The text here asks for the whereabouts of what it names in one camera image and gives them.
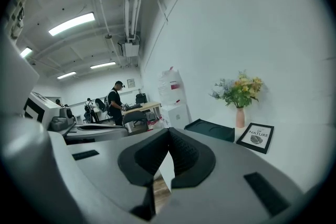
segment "flower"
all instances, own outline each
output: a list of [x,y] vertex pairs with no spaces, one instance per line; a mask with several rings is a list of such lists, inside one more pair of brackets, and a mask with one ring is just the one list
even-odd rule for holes
[[256,91],[253,88],[250,88],[249,93],[252,97],[256,96]]
[[220,79],[215,84],[216,90],[210,94],[215,99],[223,99],[226,105],[234,104],[237,108],[243,108],[252,103],[260,91],[263,82],[260,78],[251,79],[245,72],[239,72],[238,79]]
[[241,85],[248,85],[248,84],[250,84],[250,81],[247,78],[242,78],[242,79],[240,79],[240,84]]
[[258,77],[253,78],[253,82],[255,82],[257,84],[262,84],[262,80],[259,79]]

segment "black cap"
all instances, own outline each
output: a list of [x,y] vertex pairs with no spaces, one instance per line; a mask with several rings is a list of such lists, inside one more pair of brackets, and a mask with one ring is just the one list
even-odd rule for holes
[[116,82],[116,85],[117,84],[119,84],[119,85],[121,85],[123,88],[125,88],[125,85],[120,81],[120,80],[118,80],[117,82]]

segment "gray machine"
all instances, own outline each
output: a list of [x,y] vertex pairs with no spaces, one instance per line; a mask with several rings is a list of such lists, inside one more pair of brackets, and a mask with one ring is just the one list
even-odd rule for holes
[[67,142],[96,142],[128,136],[122,126],[77,124],[70,108],[61,108],[37,92],[31,92],[24,107],[25,117],[32,118],[49,131],[60,133]]
[[[8,173],[53,222],[285,222],[303,198],[286,175],[248,149],[190,131],[153,130],[67,146],[38,122],[10,118],[4,125],[1,158]],[[153,176],[168,151],[172,195],[155,215]]]

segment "man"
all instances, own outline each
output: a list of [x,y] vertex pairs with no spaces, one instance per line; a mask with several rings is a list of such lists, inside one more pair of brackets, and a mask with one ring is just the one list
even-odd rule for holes
[[59,105],[61,108],[64,108],[64,105],[61,104],[61,101],[59,99],[56,99],[56,104]]
[[123,110],[118,91],[122,90],[123,87],[122,82],[117,81],[107,96],[110,114],[113,117],[115,124],[118,126],[122,126],[121,111]]
[[87,105],[90,109],[90,114],[91,114],[91,122],[93,122],[92,117],[94,118],[96,123],[99,123],[98,117],[96,115],[96,113],[94,112],[94,108],[96,107],[95,105],[93,105],[93,102],[91,101],[90,98],[87,99],[87,102],[85,103],[85,105]]

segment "black t-shirt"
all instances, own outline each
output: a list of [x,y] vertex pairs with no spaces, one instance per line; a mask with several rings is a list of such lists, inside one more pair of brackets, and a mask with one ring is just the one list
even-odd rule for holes
[[120,116],[121,115],[121,110],[111,106],[111,102],[114,101],[114,102],[117,103],[117,105],[121,106],[121,101],[120,101],[120,96],[118,94],[118,91],[115,88],[113,88],[113,90],[114,91],[111,91],[109,93],[109,95],[107,96],[107,99],[108,99],[108,103],[110,105],[110,113],[113,117],[115,117],[115,116]]

